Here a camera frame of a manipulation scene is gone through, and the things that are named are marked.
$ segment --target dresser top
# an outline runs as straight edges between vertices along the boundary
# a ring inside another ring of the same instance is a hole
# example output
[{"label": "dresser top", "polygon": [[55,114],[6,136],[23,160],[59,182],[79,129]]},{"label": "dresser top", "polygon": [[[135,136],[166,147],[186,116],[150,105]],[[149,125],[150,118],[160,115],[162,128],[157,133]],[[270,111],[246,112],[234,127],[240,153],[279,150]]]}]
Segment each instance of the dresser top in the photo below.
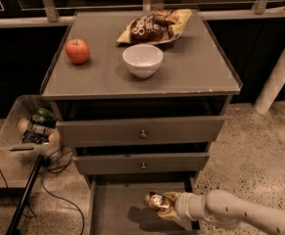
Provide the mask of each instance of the dresser top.
[{"label": "dresser top", "polygon": [[226,57],[212,39],[196,11],[180,38],[166,48],[159,70],[148,78],[131,74],[122,59],[128,46],[116,42],[126,26],[147,12],[79,12],[66,43],[84,39],[90,47],[90,60],[77,66],[65,48],[50,68],[43,97],[50,100],[138,98],[238,94],[241,82]]}]

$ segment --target bowl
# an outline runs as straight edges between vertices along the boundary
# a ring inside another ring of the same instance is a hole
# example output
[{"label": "bowl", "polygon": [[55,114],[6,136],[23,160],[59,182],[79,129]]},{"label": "bowl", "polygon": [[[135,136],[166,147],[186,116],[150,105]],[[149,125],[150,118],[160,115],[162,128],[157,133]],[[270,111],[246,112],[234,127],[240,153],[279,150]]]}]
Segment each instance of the bowl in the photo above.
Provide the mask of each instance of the bowl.
[{"label": "bowl", "polygon": [[164,54],[154,45],[137,44],[125,49],[122,57],[131,73],[140,78],[146,78],[159,69]]}]

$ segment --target clear plastic bin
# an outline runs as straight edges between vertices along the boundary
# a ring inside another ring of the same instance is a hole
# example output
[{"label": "clear plastic bin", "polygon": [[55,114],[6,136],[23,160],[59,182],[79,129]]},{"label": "clear plastic bin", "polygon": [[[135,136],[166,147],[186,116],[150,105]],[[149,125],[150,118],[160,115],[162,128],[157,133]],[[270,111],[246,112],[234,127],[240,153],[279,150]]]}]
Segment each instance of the clear plastic bin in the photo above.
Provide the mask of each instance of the clear plastic bin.
[{"label": "clear plastic bin", "polygon": [[49,143],[21,144],[24,134],[19,132],[19,121],[21,118],[30,119],[36,114],[38,107],[51,110],[49,102],[43,100],[40,95],[23,95],[17,98],[0,130],[1,152],[15,157],[22,163],[34,161],[39,155],[47,158],[56,151],[61,152],[62,140],[56,128]]}]

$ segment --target red apple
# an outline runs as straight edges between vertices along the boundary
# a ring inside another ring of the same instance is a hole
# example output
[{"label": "red apple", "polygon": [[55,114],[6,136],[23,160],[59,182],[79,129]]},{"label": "red apple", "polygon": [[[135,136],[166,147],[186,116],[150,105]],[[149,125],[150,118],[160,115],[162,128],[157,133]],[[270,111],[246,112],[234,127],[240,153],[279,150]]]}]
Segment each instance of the red apple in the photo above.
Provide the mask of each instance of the red apple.
[{"label": "red apple", "polygon": [[90,48],[84,40],[72,39],[66,44],[66,53],[74,64],[81,65],[88,61]]}]

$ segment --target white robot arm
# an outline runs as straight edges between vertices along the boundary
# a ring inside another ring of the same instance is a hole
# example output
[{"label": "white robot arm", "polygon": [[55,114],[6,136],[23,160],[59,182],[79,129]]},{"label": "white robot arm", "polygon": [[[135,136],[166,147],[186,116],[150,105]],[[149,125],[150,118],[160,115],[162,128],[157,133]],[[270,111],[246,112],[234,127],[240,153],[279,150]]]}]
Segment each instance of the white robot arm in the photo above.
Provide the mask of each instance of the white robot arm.
[{"label": "white robot arm", "polygon": [[203,220],[224,229],[235,229],[245,222],[267,234],[285,235],[285,211],[250,203],[225,191],[168,193],[164,198],[168,205],[157,211],[165,219]]}]

